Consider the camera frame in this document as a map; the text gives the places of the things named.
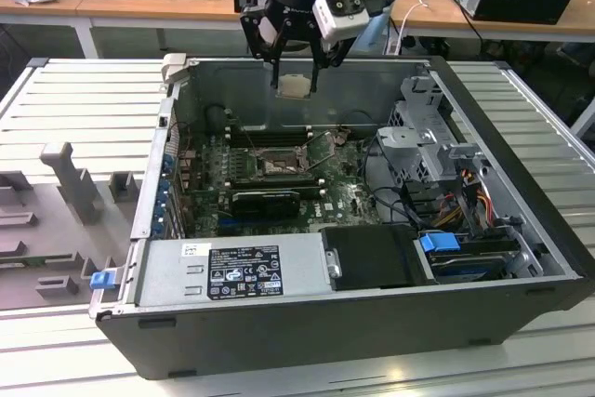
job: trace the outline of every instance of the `yellow wire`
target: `yellow wire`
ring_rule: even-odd
[[[459,206],[457,209],[455,209],[454,211],[452,211],[450,214],[447,214],[446,216],[444,216],[443,218],[439,219],[437,222],[434,223],[435,227],[440,227],[445,223],[448,223],[450,220],[452,220],[453,218],[456,218],[457,215],[461,212],[461,207]]]

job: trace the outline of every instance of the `white sticker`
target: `white sticker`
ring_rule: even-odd
[[[262,288],[277,288],[281,286],[281,281],[268,281],[267,283],[262,283]]]
[[[8,269],[24,269],[25,264],[21,262],[8,262],[6,264],[0,264],[1,270],[8,270]]]
[[[182,244],[182,256],[208,256],[211,244]]]

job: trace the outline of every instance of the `metal slats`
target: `metal slats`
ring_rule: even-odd
[[[504,74],[471,63],[451,63],[455,73],[528,171],[561,211],[587,248],[595,248],[595,175],[593,166],[542,114],[543,104],[523,94]],[[469,130],[456,114],[467,141]]]
[[[0,118],[0,172],[56,182],[39,161],[48,142],[73,145],[73,163],[95,180],[114,171],[140,179],[166,92],[155,60],[51,60]]]
[[[161,74],[156,72],[150,73],[77,73],[73,76],[72,73],[39,73],[36,81],[38,83],[158,83],[163,82]]]
[[[20,104],[159,104],[163,93],[38,93],[25,95]]]

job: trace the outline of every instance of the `blue tab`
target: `blue tab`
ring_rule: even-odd
[[[428,232],[419,239],[424,252],[458,251],[461,245],[452,232]]]
[[[96,271],[91,275],[91,290],[115,288],[115,271]]]

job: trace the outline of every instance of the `black plastic cover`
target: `black plastic cover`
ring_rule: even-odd
[[[338,255],[341,277],[334,290],[425,285],[412,233],[404,225],[361,225],[322,229],[324,251]]]

